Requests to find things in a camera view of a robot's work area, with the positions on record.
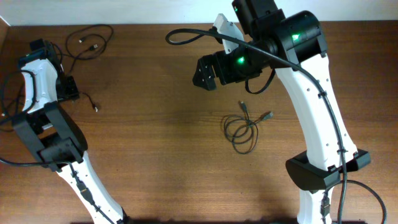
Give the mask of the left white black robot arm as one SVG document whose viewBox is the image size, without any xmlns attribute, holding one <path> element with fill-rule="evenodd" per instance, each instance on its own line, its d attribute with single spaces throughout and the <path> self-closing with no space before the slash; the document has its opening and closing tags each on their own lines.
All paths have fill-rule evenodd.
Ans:
<svg viewBox="0 0 398 224">
<path fill-rule="evenodd" d="M 40 166 L 69 184 L 95 223 L 128 223 L 91 165 L 83 132 L 60 105 L 80 96 L 73 77 L 65 74 L 53 43 L 38 39 L 30 49 L 18 61 L 25 103 L 12 119 L 14 131 Z"/>
</svg>

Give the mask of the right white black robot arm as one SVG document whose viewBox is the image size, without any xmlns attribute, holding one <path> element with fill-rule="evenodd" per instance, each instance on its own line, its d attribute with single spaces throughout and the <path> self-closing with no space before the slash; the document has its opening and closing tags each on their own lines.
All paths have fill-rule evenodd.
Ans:
<svg viewBox="0 0 398 224">
<path fill-rule="evenodd" d="M 223 50 L 199 59 L 193 83 L 248 82 L 264 68 L 292 100 L 307 148 L 285 166 L 300 190 L 299 223 L 331 223 L 331 192 L 371 161 L 347 133 L 330 80 L 325 36 L 316 16 L 286 16 L 274 1 L 234 1 L 237 24 L 219 14 L 211 28 Z"/>
</svg>

